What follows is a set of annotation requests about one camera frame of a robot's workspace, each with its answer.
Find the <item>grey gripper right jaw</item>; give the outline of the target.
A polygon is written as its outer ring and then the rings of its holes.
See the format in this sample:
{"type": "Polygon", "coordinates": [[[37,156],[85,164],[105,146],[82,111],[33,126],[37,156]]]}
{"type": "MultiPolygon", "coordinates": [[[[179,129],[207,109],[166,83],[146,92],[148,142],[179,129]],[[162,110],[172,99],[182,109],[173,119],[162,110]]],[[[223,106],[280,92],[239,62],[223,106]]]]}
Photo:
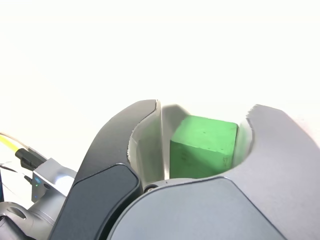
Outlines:
{"type": "Polygon", "coordinates": [[[160,186],[120,215],[110,240],[317,240],[320,149],[284,111],[255,105],[246,159],[216,177],[160,186]]]}

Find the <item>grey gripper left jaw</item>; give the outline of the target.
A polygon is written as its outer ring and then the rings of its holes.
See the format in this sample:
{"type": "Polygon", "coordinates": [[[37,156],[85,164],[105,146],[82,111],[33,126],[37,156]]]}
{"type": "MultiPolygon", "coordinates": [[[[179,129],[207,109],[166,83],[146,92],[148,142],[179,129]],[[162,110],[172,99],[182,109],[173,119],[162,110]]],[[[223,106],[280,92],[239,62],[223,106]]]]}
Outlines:
{"type": "Polygon", "coordinates": [[[50,233],[52,240],[105,240],[144,187],[164,178],[161,105],[141,100],[97,133],[50,233]]]}

